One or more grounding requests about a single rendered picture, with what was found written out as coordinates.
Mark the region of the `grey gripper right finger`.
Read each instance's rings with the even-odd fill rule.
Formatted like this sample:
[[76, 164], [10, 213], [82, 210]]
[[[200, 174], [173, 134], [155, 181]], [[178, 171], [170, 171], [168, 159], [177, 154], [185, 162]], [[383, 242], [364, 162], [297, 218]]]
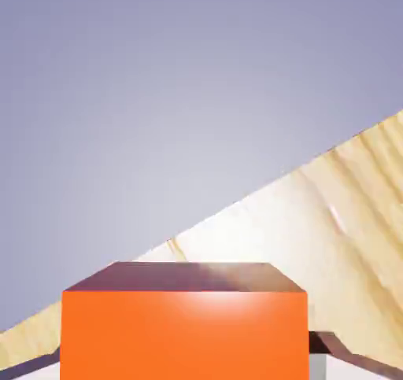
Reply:
[[309, 331], [309, 380], [403, 380], [403, 370], [356, 354], [328, 331]]

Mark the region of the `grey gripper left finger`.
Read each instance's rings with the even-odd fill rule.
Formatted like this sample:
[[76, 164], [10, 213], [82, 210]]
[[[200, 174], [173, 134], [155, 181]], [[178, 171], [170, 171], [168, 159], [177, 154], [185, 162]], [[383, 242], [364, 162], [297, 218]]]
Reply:
[[0, 380], [60, 380], [60, 349], [0, 370]]

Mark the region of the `small orange cube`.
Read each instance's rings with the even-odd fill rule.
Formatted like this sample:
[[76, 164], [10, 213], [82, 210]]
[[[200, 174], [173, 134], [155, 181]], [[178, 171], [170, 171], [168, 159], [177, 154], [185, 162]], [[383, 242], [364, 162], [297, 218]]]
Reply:
[[60, 380], [309, 380], [307, 293], [268, 263], [116, 262], [62, 294]]

